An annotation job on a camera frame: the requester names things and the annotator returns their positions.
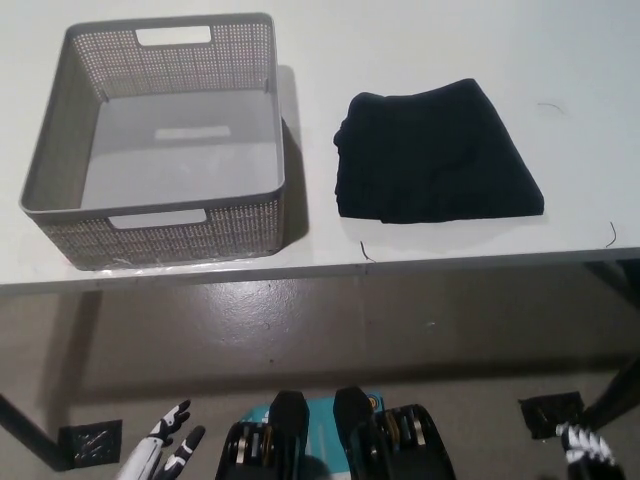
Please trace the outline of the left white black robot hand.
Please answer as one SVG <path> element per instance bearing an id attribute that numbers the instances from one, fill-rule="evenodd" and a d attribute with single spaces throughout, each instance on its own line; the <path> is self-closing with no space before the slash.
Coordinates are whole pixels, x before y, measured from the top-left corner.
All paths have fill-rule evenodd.
<path id="1" fill-rule="evenodd" d="M 204 426 L 195 426 L 162 462 L 163 450 L 172 445 L 173 435 L 190 418 L 190 405 L 189 399 L 184 400 L 161 417 L 132 450 L 115 479 L 178 479 L 206 433 Z"/>

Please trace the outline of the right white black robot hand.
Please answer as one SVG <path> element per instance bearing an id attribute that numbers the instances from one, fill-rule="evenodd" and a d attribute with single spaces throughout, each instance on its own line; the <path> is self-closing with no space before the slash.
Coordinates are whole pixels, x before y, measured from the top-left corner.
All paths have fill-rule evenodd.
<path id="1" fill-rule="evenodd" d="M 625 480 L 623 468 L 599 434 L 568 423 L 556 427 L 570 480 Z"/>

